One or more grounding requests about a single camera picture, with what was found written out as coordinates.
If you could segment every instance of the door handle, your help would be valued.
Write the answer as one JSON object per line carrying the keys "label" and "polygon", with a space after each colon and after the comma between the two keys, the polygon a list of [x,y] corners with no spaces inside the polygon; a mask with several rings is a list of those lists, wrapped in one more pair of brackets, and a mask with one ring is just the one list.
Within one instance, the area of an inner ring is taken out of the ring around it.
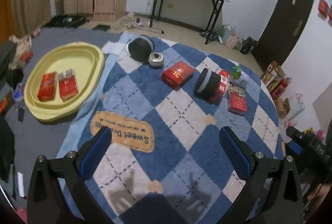
{"label": "door handle", "polygon": [[298,26],[296,27],[296,29],[295,29],[295,31],[294,31],[294,36],[296,36],[297,34],[298,34],[298,32],[299,32],[299,30],[300,30],[300,28],[301,28],[301,26],[302,26],[302,20],[300,20],[299,22],[298,22]]}

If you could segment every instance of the yellow tray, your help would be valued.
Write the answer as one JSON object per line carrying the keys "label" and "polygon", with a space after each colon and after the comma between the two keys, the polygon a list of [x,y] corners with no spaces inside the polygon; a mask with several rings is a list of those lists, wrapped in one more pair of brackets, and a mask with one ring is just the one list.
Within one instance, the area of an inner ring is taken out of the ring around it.
{"label": "yellow tray", "polygon": [[[24,100],[27,107],[40,121],[53,121],[74,113],[96,88],[103,65],[102,51],[85,42],[73,42],[53,49],[39,60],[26,82]],[[54,100],[39,101],[37,93],[43,75],[68,69],[74,69],[79,94],[64,102],[57,83]]]}

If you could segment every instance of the metal screw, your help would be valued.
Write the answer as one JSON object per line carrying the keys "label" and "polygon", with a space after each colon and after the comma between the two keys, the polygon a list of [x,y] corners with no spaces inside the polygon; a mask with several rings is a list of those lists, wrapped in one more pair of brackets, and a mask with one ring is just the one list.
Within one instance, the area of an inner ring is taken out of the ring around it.
{"label": "metal screw", "polygon": [[255,153],[255,156],[259,159],[262,159],[264,157],[264,154],[262,152],[258,151]]}
{"label": "metal screw", "polygon": [[287,160],[288,162],[292,162],[294,159],[293,159],[292,156],[286,156],[286,160]]}
{"label": "metal screw", "polygon": [[44,157],[43,155],[37,157],[37,161],[38,161],[38,162],[43,162],[44,159],[45,159],[45,157]]}
{"label": "metal screw", "polygon": [[66,156],[71,159],[71,158],[75,157],[75,155],[76,155],[75,151],[69,151]]}

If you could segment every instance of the white cloth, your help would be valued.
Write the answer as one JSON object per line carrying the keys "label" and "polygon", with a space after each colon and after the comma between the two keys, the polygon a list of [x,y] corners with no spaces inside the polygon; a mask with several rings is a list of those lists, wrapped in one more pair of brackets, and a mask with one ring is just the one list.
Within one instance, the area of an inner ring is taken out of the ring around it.
{"label": "white cloth", "polygon": [[115,54],[115,55],[120,55],[121,51],[123,48],[126,46],[126,44],[121,43],[121,42],[111,42],[108,41],[103,47],[102,47],[102,52],[104,54]]}

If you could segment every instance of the black metal table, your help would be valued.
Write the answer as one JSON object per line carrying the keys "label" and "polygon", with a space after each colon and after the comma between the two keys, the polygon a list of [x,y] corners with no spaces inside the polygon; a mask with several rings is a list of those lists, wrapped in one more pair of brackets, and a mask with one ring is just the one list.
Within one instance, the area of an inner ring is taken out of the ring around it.
{"label": "black metal table", "polygon": [[[205,44],[207,45],[208,44],[208,41],[210,39],[210,36],[212,34],[212,31],[215,27],[215,23],[217,23],[217,20],[218,20],[218,16],[220,14],[220,11],[221,11],[221,8],[224,4],[224,1],[227,1],[229,2],[228,0],[211,0],[212,1],[212,5],[213,5],[213,10],[212,10],[212,13],[211,13],[211,16],[210,16],[210,19],[209,19],[209,23],[207,24],[207,27],[206,27],[206,31],[209,29],[210,27],[210,24],[211,24],[211,21],[212,21],[212,18],[213,16],[215,15],[215,19],[212,23],[212,27],[211,29],[209,30],[209,34],[206,38],[206,41],[205,41]],[[160,20],[160,14],[161,14],[161,9],[163,7],[163,3],[164,3],[164,0],[161,0],[160,1],[160,7],[159,7],[159,12],[158,12],[158,18],[157,20]],[[154,0],[153,2],[153,7],[152,7],[152,13],[151,13],[151,20],[150,20],[150,28],[152,27],[152,22],[153,22],[153,18],[154,18],[154,12],[156,10],[156,5],[157,5],[157,0]]]}

